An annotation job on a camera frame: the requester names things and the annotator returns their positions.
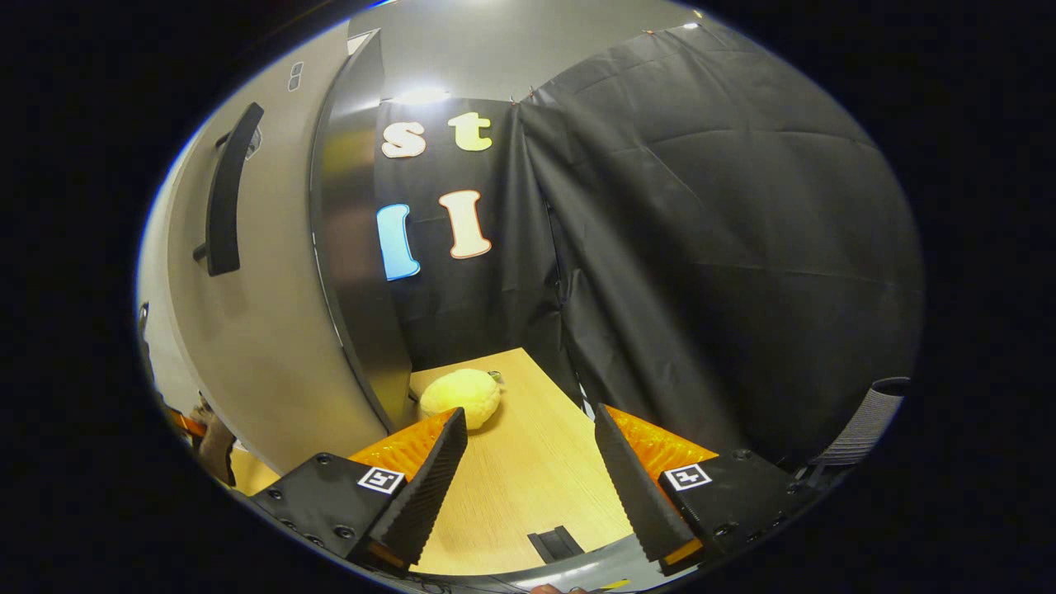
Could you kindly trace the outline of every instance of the blue letter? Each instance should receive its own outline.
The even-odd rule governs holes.
[[[378,236],[381,237],[381,259],[385,263],[389,280],[407,278],[418,274],[421,264],[411,257],[411,246],[407,242],[407,216],[411,207],[407,204],[392,204],[378,210]]]

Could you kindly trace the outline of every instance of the yellow plush toy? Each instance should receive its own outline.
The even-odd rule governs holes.
[[[496,372],[459,369],[430,384],[418,404],[429,416],[460,406],[466,409],[466,428],[479,429],[498,408],[502,388],[496,378]]]

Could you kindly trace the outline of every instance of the yellow letter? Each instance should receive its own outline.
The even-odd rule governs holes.
[[[381,145],[381,152],[389,159],[417,156],[426,151],[426,138],[416,134],[423,133],[426,133],[426,129],[417,122],[391,124],[381,134],[385,141],[389,141]]]
[[[452,258],[472,258],[491,249],[491,242],[480,235],[480,221],[476,218],[477,200],[480,200],[480,192],[473,190],[453,191],[440,197],[440,206],[448,209],[451,233],[455,236]]]
[[[491,126],[491,120],[475,111],[464,113],[448,120],[448,126],[455,127],[455,144],[463,150],[484,150],[491,146],[491,138],[480,137],[480,128]]]

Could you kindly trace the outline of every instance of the screw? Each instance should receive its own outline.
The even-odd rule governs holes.
[[[737,522],[730,522],[729,524],[722,524],[715,528],[715,536],[725,536],[737,528]]]

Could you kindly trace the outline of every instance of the wooden table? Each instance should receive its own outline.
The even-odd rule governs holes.
[[[456,369],[498,371],[498,409],[469,444],[413,571],[473,575],[543,565],[528,540],[564,525],[590,552],[631,534],[593,439],[593,423],[524,349],[411,375],[421,394]]]

